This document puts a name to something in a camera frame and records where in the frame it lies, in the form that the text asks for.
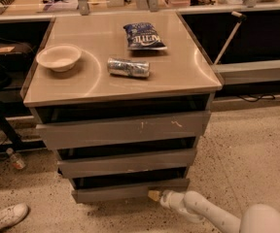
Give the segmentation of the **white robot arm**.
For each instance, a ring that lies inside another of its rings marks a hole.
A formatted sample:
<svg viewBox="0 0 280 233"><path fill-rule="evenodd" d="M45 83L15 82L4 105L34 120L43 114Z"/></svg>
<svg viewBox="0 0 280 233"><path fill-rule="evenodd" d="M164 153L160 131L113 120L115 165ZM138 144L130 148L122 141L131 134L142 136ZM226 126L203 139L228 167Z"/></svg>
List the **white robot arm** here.
<svg viewBox="0 0 280 233"><path fill-rule="evenodd" d="M198 223L207 219L221 233L280 233L280 213L265 204L249 207L239 218L192 190L176 192L153 189L148 192L148 196L190 222Z"/></svg>

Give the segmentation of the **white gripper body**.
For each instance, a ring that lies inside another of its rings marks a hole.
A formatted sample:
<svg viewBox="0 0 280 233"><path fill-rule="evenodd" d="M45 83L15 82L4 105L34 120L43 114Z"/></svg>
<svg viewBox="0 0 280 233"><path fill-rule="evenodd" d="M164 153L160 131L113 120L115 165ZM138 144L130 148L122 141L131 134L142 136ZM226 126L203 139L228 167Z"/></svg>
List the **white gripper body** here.
<svg viewBox="0 0 280 233"><path fill-rule="evenodd" d="M181 210L184 205L184 192L177 192L173 190L165 190L160 197L159 203L162 207L172 210Z"/></svg>

